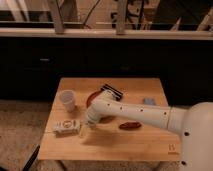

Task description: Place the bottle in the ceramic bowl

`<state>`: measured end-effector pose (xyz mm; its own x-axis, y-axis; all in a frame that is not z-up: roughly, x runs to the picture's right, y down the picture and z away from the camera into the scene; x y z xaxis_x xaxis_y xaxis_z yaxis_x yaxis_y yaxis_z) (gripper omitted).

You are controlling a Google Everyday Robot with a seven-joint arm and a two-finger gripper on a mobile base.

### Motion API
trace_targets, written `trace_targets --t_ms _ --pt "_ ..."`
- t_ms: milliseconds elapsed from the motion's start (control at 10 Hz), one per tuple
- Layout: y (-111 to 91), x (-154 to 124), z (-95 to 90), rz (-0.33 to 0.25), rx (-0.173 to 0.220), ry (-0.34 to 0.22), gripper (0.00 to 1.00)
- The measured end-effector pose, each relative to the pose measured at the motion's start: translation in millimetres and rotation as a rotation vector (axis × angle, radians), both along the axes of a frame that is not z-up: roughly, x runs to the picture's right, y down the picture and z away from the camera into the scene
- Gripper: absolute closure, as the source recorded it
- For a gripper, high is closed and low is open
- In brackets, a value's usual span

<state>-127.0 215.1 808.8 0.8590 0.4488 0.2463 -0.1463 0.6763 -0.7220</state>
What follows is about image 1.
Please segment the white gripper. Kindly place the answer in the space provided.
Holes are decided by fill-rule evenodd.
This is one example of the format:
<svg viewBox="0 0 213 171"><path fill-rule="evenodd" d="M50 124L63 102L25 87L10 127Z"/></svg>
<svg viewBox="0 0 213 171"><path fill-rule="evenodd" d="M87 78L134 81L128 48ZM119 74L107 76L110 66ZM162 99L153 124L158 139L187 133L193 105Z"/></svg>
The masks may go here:
<svg viewBox="0 0 213 171"><path fill-rule="evenodd" d="M98 124L98 117L96 115L87 114L85 116L85 125L81 127L79 137L83 138L89 131L89 128L95 128L97 124Z"/></svg>

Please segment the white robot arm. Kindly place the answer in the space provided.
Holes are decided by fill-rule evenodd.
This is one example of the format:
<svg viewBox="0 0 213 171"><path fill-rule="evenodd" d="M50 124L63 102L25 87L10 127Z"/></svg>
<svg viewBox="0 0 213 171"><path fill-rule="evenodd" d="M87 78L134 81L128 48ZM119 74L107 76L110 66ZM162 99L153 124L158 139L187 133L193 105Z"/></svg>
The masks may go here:
<svg viewBox="0 0 213 171"><path fill-rule="evenodd" d="M103 115L141 121L177 134L181 141L179 171L213 171L213 102L181 109L95 98L85 112L84 124L96 125Z"/></svg>

